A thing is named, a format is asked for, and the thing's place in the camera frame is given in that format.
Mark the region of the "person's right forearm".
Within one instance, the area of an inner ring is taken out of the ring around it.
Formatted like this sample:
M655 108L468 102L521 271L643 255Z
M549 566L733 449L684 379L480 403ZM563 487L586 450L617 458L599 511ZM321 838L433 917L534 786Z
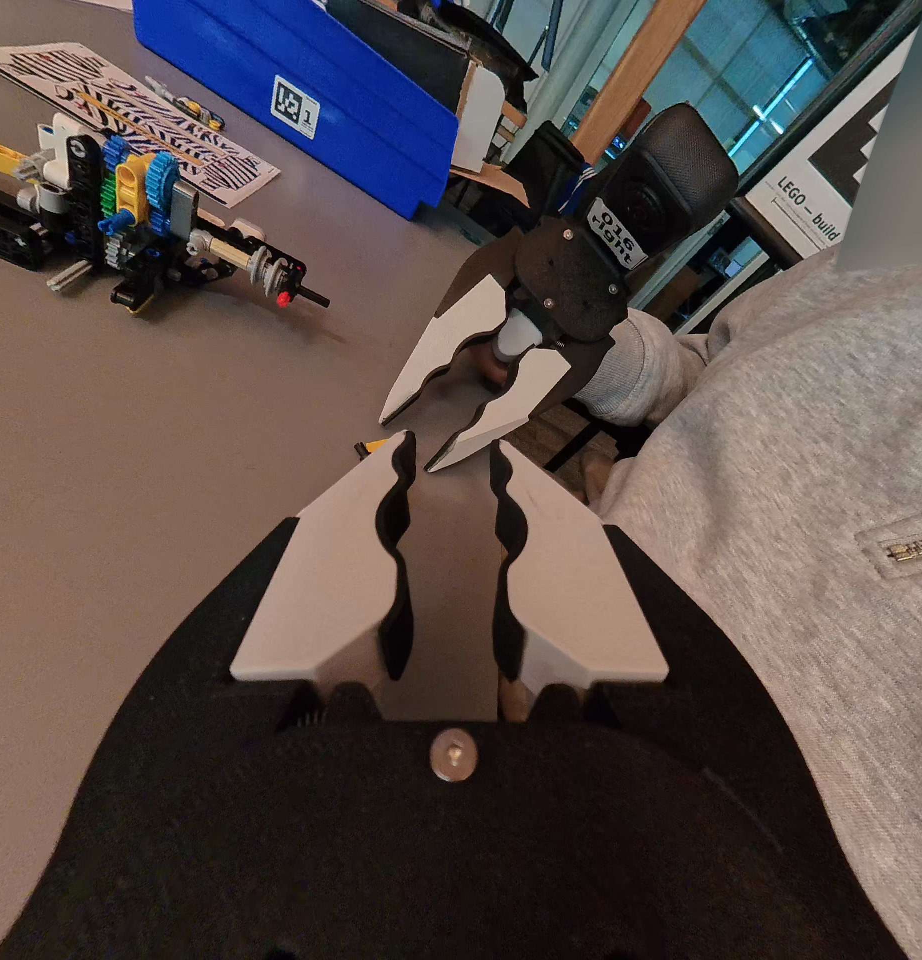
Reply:
M636 309L611 330L612 346L574 398L608 424L656 428L694 389L709 362L706 334L674 334Z

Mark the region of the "cardboard box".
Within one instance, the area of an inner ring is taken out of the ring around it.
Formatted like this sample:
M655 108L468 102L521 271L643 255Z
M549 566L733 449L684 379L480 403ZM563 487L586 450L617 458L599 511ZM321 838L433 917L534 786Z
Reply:
M458 131L450 174L497 190L528 208L521 181L486 160L495 135L512 142L515 133L524 128L526 115L506 101L501 78L475 58L468 62L456 116Z

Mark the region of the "striped sticker sheet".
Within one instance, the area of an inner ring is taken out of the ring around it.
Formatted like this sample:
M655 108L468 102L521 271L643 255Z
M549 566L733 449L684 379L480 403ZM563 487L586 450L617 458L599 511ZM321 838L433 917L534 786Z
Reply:
M231 209L279 173L83 44L0 47L0 75L138 155L167 152L181 177Z

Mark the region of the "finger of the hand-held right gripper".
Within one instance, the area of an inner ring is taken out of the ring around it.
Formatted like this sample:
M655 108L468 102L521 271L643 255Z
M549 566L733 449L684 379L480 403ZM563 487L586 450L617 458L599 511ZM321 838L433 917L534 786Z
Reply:
M557 349L532 348L515 367L511 385L483 404L471 423L444 444L424 467L427 473L466 460L575 394L574 367Z
M489 274L441 316L431 318L395 378L379 425L386 426L412 405L433 378L450 369L462 350L500 330L506 311L505 288Z

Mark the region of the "wooden beam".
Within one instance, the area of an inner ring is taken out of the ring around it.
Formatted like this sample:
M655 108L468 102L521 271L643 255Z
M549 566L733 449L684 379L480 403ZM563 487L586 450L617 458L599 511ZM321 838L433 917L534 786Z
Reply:
M706 1L656 1L611 71L571 141L596 166L635 112L650 83L706 6Z

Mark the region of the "multicolour lego vehicle model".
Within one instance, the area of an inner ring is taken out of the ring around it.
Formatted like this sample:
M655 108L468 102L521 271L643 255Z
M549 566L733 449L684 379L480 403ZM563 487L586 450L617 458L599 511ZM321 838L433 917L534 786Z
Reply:
M47 279L51 291L111 272L119 278L111 302L135 315L165 284L200 288L243 273L278 307L297 298L330 305L305 285L306 265L271 246L256 224L201 210L200 193L166 150L132 152L121 136L62 113L37 133L31 154L0 144L0 174L19 182L14 193L0 190L0 259L38 272L52 255L71 255Z

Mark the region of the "person in grey hoodie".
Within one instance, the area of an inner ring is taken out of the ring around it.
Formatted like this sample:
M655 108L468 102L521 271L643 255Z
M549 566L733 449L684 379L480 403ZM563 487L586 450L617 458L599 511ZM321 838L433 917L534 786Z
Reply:
M922 958L922 265L838 248L730 303L598 512L735 644Z

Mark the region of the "white poster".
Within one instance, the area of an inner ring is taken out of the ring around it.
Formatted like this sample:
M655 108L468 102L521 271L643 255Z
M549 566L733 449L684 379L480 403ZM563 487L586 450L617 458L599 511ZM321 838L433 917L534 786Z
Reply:
M843 240L921 22L922 2L902 2L748 174L738 211L777 262Z

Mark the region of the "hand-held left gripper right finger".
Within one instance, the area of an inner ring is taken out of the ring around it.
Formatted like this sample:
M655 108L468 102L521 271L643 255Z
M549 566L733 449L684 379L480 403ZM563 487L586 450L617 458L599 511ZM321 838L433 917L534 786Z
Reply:
M667 660L596 514L503 439L490 477L506 552L491 625L499 673L533 696L665 681Z

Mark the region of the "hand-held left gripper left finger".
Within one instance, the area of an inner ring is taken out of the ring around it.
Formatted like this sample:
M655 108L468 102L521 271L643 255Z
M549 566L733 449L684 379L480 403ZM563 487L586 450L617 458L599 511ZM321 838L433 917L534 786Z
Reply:
M395 433L304 507L229 672L239 682L398 682L414 615L398 543L410 525L416 437Z

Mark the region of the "small yellow lego piece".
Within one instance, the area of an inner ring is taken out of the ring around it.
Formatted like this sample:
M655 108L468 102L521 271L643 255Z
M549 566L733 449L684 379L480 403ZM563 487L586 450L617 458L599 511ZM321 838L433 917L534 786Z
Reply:
M167 102L167 104L171 105L181 114L184 114L188 118L197 121L202 126L212 131L220 133L225 130L226 121L219 114L216 114L214 111L208 109L190 97L174 94L172 91L168 90L163 83L151 77L150 75L145 76L144 80L145 85L152 90L158 98L164 102Z

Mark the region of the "blue plastic bin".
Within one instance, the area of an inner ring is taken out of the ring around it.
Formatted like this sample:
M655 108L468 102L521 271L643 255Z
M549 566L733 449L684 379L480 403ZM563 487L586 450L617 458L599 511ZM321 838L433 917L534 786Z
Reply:
M135 1L137 40L410 219L443 196L455 114L311 1Z

